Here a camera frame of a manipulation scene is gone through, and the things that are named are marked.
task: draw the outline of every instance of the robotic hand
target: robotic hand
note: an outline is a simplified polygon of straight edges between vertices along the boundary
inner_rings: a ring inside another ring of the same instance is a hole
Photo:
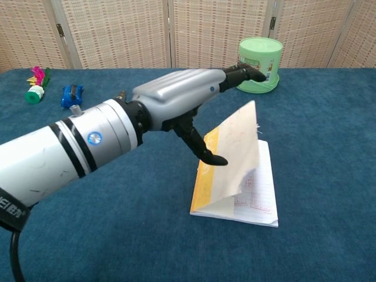
[[[140,146],[147,131],[174,130],[203,162],[223,166],[193,126],[204,102],[245,80],[266,77],[248,65],[188,69],[140,85],[133,99],[114,98],[0,146],[0,225],[21,231],[29,208],[70,182]]]

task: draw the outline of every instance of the black cable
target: black cable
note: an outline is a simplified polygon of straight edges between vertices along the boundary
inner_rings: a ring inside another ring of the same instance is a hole
[[[9,254],[11,258],[11,266],[12,266],[12,271],[13,271],[15,282],[25,282],[24,275],[22,275],[21,266],[19,265],[19,257],[18,257],[19,235],[20,235],[20,231],[13,231]]]

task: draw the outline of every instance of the notebook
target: notebook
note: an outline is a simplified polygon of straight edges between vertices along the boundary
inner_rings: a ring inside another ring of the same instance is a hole
[[[229,164],[200,161],[191,215],[278,227],[269,146],[258,140],[257,128],[251,101],[204,137],[208,149]]]

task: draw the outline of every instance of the beige wicker screen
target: beige wicker screen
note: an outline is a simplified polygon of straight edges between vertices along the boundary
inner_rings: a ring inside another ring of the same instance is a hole
[[[41,0],[0,0],[0,71],[65,68]]]
[[[83,68],[170,66],[167,0],[63,0]]]
[[[176,66],[223,68],[237,62],[243,38],[261,36],[267,0],[170,0],[169,6]]]
[[[285,0],[276,39],[282,68],[326,68],[351,0]]]
[[[376,0],[359,2],[331,66],[376,67]]]

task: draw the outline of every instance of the blue tablecloth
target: blue tablecloth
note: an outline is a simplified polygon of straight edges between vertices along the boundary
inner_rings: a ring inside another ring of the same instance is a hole
[[[171,69],[51,70],[25,102],[29,69],[0,75],[0,143]],[[280,69],[271,93],[233,89],[203,105],[204,135],[254,99],[269,142],[280,227],[189,214],[198,160],[173,132],[40,202],[21,234],[27,281],[376,281],[376,69]],[[0,281],[11,281],[0,230]]]

